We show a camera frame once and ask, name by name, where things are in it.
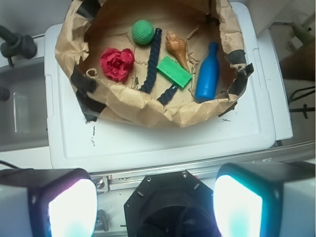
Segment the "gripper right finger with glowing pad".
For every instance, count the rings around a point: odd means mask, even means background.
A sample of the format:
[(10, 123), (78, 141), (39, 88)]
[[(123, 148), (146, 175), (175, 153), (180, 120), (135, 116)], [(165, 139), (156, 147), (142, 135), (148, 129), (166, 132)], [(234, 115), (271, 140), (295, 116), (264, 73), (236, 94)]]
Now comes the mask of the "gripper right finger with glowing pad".
[(226, 163), (214, 183), (213, 209), (224, 237), (314, 237), (316, 166)]

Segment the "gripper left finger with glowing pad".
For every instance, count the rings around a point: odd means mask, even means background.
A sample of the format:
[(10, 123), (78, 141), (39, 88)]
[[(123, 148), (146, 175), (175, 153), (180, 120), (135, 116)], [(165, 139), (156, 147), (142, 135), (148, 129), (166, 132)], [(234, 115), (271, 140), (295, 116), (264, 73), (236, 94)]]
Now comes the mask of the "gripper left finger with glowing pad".
[(88, 172), (75, 169), (3, 169), (2, 237), (90, 237), (97, 191)]

